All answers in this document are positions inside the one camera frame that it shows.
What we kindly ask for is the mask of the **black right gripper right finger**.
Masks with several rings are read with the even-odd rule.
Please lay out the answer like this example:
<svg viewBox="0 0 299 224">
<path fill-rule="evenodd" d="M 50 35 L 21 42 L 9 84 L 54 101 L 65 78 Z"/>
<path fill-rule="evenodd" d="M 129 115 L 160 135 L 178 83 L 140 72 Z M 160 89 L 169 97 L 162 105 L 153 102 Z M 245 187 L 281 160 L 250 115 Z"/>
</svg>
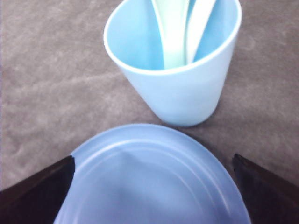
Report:
<svg viewBox="0 0 299 224">
<path fill-rule="evenodd" d="M 253 224 L 297 224 L 299 187 L 245 157 L 232 159 L 235 179 Z"/>
</svg>

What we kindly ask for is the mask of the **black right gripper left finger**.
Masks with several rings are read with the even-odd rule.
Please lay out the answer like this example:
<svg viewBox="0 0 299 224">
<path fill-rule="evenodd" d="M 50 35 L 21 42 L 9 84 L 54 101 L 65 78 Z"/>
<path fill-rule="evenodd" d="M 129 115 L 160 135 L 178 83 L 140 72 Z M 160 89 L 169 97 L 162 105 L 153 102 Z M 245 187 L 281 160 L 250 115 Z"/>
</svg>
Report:
<svg viewBox="0 0 299 224">
<path fill-rule="evenodd" d="M 70 189 L 75 159 L 67 156 L 0 192 L 2 224 L 52 224 Z"/>
</svg>

